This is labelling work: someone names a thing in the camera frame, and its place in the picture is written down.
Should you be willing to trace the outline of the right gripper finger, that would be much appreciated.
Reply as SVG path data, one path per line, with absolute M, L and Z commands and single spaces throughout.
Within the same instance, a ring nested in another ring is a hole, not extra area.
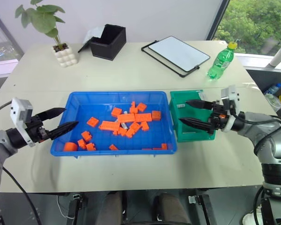
M 192 128 L 206 131 L 208 134 L 214 134 L 214 126 L 211 123 L 203 122 L 196 118 L 179 118 L 179 120 Z
M 192 100 L 185 101 L 185 103 L 191 107 L 198 108 L 198 109 L 207 109 L 207 110 L 213 109 L 213 103 L 204 100 L 192 99 Z

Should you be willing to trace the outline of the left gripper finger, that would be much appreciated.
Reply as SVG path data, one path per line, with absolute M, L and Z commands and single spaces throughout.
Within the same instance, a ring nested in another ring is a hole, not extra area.
M 49 109 L 49 110 L 40 112 L 40 113 L 36 114 L 36 116 L 37 116 L 41 121 L 50 120 L 50 119 L 52 119 L 52 118 L 55 118 L 55 117 L 59 116 L 59 115 L 62 114 L 65 110 L 66 110 L 66 108 L 55 107 L 55 108 L 51 108 L 51 109 Z
M 48 131 L 47 135 L 51 140 L 54 140 L 70 131 L 72 131 L 78 124 L 78 121 L 66 122 L 52 131 Z

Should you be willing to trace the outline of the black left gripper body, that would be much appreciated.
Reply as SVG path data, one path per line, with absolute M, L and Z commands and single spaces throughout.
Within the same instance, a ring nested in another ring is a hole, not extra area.
M 49 130 L 43 128 L 43 121 L 50 119 L 48 113 L 39 113 L 31 117 L 30 121 L 25 123 L 26 132 L 33 143 L 41 143 L 51 139 Z

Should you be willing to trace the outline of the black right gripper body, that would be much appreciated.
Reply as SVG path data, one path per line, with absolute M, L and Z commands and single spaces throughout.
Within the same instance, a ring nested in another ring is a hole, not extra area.
M 224 106 L 219 101 L 212 102 L 212 113 L 208 118 L 208 122 L 211 123 L 214 130 L 223 129 L 228 121 L 228 113 L 224 109 Z

